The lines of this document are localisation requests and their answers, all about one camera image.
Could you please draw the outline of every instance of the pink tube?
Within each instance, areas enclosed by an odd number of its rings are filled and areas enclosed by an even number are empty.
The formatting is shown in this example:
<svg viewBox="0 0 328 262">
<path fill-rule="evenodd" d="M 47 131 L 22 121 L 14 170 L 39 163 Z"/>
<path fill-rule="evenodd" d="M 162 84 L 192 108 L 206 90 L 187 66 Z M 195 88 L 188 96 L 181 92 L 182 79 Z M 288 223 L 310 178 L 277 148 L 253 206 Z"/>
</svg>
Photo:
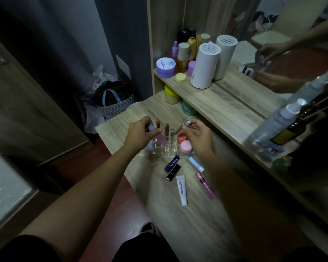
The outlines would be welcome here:
<svg viewBox="0 0 328 262">
<path fill-rule="evenodd" d="M 216 195 L 214 194 L 214 192 L 210 189 L 208 183 L 205 181 L 204 177 L 201 176 L 200 172 L 196 173 L 196 177 L 198 178 L 198 180 L 200 181 L 200 183 L 202 184 L 202 186 L 204 187 L 205 191 L 207 192 L 207 194 L 209 195 L 209 197 L 211 199 L 216 198 Z"/>
</svg>

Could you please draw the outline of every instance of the wall socket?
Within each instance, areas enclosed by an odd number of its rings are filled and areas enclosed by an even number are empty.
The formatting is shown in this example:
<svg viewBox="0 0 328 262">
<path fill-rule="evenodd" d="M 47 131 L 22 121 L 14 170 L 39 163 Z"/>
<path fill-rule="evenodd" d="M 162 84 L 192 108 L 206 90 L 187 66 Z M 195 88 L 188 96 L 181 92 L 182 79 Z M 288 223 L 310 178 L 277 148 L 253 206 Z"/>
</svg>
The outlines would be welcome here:
<svg viewBox="0 0 328 262">
<path fill-rule="evenodd" d="M 118 55 L 115 56 L 118 61 L 119 68 L 131 79 L 129 66 Z"/>
</svg>

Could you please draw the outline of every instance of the blue bag handle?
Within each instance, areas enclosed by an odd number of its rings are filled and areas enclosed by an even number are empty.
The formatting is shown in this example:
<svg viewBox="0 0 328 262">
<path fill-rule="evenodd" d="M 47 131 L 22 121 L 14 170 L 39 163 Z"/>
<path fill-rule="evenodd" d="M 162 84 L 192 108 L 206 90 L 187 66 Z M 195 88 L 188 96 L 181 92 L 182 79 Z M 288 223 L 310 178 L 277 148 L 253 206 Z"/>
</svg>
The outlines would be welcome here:
<svg viewBox="0 0 328 262">
<path fill-rule="evenodd" d="M 115 99 L 118 101 L 118 103 L 121 102 L 120 98 L 118 97 L 117 93 L 116 93 L 114 90 L 112 90 L 112 89 L 107 89 L 107 90 L 105 90 L 105 91 L 103 92 L 103 96 L 102 96 L 102 105 L 103 105 L 104 107 L 106 106 L 106 92 L 107 92 L 107 91 L 111 91 L 111 92 L 112 92 L 112 94 L 114 95 L 114 97 L 115 97 Z"/>
</svg>

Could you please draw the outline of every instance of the hand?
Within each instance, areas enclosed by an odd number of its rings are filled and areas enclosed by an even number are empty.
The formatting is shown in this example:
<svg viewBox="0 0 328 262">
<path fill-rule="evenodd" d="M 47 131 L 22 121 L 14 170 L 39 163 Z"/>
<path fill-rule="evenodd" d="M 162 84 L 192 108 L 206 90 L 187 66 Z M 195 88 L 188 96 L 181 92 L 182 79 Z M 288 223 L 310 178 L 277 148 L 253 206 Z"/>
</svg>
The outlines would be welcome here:
<svg viewBox="0 0 328 262">
<path fill-rule="evenodd" d="M 270 61 L 277 56 L 284 54 L 289 51 L 289 45 L 287 42 L 278 43 L 278 44 L 265 44 L 255 53 L 255 62 L 258 62 L 261 55 L 267 55 L 264 62 Z"/>
<path fill-rule="evenodd" d="M 153 122 L 149 116 L 145 116 L 142 119 L 129 124 L 128 134 L 126 135 L 124 141 L 124 147 L 138 153 L 148 145 L 151 139 L 163 131 L 162 128 L 156 128 L 150 132 L 146 132 L 145 126 L 147 123 L 153 125 Z"/>
<path fill-rule="evenodd" d="M 291 79 L 281 75 L 265 73 L 263 71 L 254 72 L 253 79 L 279 94 L 294 93 L 304 84 L 301 80 L 299 87 L 297 86 L 298 79 Z"/>
<path fill-rule="evenodd" d="M 197 119 L 192 120 L 192 126 L 197 129 L 184 127 L 184 133 L 187 135 L 198 157 L 202 158 L 214 154 L 213 133 L 211 130 Z"/>
</svg>

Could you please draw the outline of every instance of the black sleeve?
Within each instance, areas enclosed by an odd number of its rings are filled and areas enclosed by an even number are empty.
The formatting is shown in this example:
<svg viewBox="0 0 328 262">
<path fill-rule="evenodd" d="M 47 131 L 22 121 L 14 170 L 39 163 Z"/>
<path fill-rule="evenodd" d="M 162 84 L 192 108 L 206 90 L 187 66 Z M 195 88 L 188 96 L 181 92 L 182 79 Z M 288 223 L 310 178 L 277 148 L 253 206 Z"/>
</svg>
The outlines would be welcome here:
<svg viewBox="0 0 328 262">
<path fill-rule="evenodd" d="M 20 235 L 0 250 L 0 262 L 3 261 L 61 262 L 61 259 L 44 240 L 31 235 Z"/>
<path fill-rule="evenodd" d="M 286 255 L 282 262 L 328 262 L 328 256 L 317 247 L 304 246 Z"/>
</svg>

